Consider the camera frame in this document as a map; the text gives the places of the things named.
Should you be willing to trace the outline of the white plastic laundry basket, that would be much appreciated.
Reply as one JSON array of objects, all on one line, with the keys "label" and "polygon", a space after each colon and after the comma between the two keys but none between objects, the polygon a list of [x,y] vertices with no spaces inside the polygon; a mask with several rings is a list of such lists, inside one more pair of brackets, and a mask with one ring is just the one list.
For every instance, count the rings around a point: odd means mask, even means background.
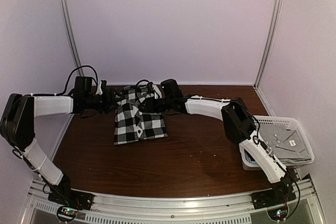
[{"label": "white plastic laundry basket", "polygon": [[289,168],[314,162],[315,156],[302,125],[294,118],[257,115],[259,134],[279,160]]}]

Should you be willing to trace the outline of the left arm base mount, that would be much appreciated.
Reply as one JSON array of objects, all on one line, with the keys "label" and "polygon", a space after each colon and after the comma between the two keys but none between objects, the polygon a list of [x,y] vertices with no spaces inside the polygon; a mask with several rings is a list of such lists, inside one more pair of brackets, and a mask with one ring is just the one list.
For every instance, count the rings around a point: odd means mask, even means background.
[{"label": "left arm base mount", "polygon": [[93,194],[73,189],[62,191],[52,188],[48,200],[78,210],[91,210]]}]

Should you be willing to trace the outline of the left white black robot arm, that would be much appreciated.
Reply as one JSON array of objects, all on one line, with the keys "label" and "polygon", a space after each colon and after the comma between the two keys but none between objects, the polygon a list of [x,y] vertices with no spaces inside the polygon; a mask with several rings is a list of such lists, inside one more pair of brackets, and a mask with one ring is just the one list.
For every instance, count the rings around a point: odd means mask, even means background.
[{"label": "left white black robot arm", "polygon": [[97,91],[91,90],[92,81],[77,77],[69,95],[12,93],[1,117],[1,136],[22,159],[51,188],[56,198],[64,205],[71,205],[76,197],[71,190],[69,177],[64,174],[41,149],[35,134],[35,118],[59,114],[80,114],[95,110],[100,114],[110,113],[122,96],[108,88],[102,80]]}]

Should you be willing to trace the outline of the black white plaid shirt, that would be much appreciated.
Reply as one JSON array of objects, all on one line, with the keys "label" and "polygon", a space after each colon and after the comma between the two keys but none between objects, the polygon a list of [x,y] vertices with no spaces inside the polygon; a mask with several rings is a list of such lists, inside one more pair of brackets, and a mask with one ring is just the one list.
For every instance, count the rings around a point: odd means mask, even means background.
[{"label": "black white plaid shirt", "polygon": [[162,113],[141,111],[146,98],[161,98],[162,93],[152,82],[127,86],[121,90],[123,99],[118,102],[114,124],[114,145],[134,143],[167,137]]}]

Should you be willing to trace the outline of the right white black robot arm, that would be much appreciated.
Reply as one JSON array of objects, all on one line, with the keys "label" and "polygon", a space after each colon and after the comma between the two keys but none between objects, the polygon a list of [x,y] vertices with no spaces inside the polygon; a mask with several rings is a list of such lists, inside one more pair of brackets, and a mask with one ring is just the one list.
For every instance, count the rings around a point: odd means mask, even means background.
[{"label": "right white black robot arm", "polygon": [[223,122],[226,138],[244,148],[265,173],[272,189],[269,199],[279,204],[289,194],[300,194],[300,189],[271,147],[261,136],[261,123],[248,110],[242,98],[213,99],[199,95],[184,95],[176,80],[167,79],[161,83],[164,97],[155,95],[141,103],[147,113],[161,113],[174,110],[181,114],[196,114],[219,119]]}]

